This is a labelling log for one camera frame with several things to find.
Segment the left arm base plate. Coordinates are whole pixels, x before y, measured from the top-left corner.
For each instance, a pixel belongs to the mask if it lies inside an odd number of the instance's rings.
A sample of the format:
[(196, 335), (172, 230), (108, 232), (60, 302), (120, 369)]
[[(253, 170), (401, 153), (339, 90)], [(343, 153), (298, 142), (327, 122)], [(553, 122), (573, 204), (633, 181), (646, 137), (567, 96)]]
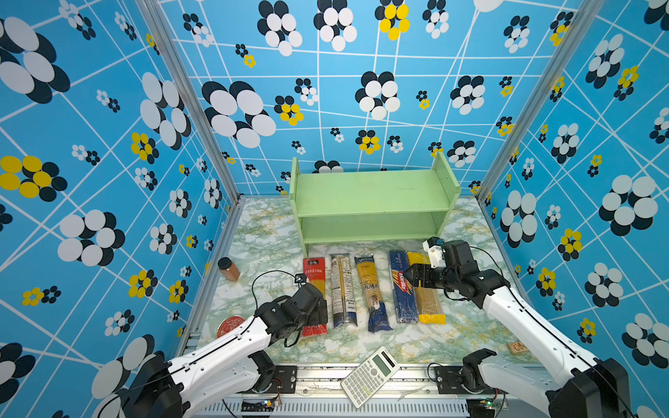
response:
[(292, 395), (296, 391), (298, 367), (279, 365), (275, 367), (272, 377), (261, 376), (254, 387), (246, 394), (256, 395)]

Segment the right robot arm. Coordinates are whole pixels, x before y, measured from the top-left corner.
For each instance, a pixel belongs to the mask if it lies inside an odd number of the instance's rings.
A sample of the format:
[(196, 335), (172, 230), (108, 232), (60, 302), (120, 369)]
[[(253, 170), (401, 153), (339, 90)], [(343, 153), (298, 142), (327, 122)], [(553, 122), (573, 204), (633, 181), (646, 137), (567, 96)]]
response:
[(432, 237), (429, 256), (404, 271), (415, 287), (456, 293), (504, 325), (540, 361), (545, 374), (504, 362), (481, 348), (463, 358), (461, 381), (470, 392), (502, 391), (548, 417), (633, 417), (627, 370), (601, 360), (540, 315), (496, 268), (482, 270), (462, 240)]

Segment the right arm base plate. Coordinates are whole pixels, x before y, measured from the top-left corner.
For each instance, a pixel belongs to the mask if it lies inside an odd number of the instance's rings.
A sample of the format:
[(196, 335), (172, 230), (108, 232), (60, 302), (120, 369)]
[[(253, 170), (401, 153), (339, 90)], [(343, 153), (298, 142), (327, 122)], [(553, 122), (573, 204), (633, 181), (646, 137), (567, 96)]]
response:
[(460, 366), (431, 365), (428, 376), (437, 385), (440, 395), (480, 395), (493, 398), (498, 394), (493, 388), (465, 388), (460, 372)]

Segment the clear grey spaghetti bag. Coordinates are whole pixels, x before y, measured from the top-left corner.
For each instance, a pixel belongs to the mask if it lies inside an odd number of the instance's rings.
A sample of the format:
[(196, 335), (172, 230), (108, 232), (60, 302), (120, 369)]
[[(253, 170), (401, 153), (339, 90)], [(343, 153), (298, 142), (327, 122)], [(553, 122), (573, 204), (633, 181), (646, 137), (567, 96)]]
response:
[(331, 254), (332, 314), (334, 327), (357, 326), (357, 311), (349, 254)]

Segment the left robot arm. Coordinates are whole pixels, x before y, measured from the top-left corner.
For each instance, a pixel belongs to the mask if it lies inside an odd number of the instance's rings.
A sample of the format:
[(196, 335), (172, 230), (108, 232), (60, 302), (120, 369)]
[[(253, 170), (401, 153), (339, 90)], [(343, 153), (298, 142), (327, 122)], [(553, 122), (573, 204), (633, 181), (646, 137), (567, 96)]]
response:
[(275, 364), (266, 348), (285, 340), (324, 306), (322, 293), (305, 284), (256, 309), (254, 316), (221, 338), (167, 360), (153, 337), (133, 340), (106, 363), (92, 383), (100, 401), (96, 417), (191, 417), (230, 395), (266, 388)]

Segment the red spaghetti bag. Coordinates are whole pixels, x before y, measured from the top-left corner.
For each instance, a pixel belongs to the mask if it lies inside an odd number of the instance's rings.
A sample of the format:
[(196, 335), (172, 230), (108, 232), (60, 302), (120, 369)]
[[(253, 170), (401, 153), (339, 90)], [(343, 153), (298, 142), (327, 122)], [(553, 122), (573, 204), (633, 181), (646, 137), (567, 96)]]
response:
[[(325, 259), (322, 257), (304, 259), (303, 273), (306, 275), (308, 283), (316, 287), (324, 299), (326, 294)], [(301, 332), (301, 336), (312, 337), (327, 334), (328, 319), (328, 305), (327, 301), (324, 299), (319, 303), (318, 307), (315, 309), (315, 311), (313, 311), (312, 315), (310, 315), (307, 325)]]

